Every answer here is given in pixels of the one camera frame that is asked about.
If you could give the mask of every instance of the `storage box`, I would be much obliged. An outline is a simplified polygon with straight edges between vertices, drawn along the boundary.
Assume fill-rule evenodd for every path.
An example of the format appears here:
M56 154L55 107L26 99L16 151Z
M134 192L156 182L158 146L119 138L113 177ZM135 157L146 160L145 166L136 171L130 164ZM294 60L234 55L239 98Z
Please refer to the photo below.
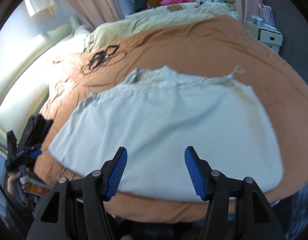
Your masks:
M279 48L283 43L283 35L281 32L267 27L257 26L249 21L246 21L246 29L254 38L270 47L275 53L279 53Z

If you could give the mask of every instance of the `floor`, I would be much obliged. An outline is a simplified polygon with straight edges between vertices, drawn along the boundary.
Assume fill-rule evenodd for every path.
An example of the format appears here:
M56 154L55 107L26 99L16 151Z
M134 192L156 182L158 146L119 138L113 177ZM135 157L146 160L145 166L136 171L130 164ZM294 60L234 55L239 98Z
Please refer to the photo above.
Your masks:
M263 3L272 7L276 27L284 36L280 56L308 85L307 22L289 0L263 0ZM306 196L300 200L300 194ZM287 239L297 239L308 223L308 206L304 208L304 199L308 199L308 185L273 207Z
M277 29L283 34L280 56L308 85L308 24L289 0L263 0L274 12Z

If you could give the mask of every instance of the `brown bedsheet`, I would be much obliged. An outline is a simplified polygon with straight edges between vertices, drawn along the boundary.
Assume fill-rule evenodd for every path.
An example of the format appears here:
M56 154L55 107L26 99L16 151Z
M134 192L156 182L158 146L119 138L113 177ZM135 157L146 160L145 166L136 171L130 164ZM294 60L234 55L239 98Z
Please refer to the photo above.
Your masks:
M54 119L54 124L34 169L46 183L53 185L61 176L79 178L57 163L48 151L76 105L90 92L119 84L137 67L158 69L164 65L179 73L206 77L225 76L241 65L245 73L235 74L235 78L252 85L266 108L284 165L284 177L266 193L267 199L274 202L288 197L308 183L308 86L235 19L219 15L188 25L141 32L113 44L120 45L121 53L90 75L82 75L80 69L93 54L73 54L55 62L50 98L41 111L45 118ZM172 223L203 218L207 203L171 202L118 192L105 207L111 214L135 221Z

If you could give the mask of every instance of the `white cloth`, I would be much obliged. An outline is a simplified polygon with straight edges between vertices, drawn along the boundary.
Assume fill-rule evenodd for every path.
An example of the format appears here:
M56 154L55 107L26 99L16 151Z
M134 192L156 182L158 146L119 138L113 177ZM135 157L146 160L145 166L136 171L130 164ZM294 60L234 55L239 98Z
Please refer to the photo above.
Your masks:
M226 176L253 177L263 191L283 176L278 143L262 104L230 76L178 74L167 66L134 70L123 83L91 94L49 147L66 168L86 176L128 151L122 192L173 201L201 201L184 161L193 146Z

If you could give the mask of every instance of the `white drawer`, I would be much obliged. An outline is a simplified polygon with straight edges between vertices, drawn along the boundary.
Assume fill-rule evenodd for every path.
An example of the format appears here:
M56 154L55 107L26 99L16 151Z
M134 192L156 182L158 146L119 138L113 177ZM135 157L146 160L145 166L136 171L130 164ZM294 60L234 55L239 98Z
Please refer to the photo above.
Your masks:
M260 42L282 46L283 36L272 32L261 31Z
M270 43L263 43L264 45L270 47L271 50L273 50L276 54L279 53L279 46L278 45L274 45L274 44L270 44Z

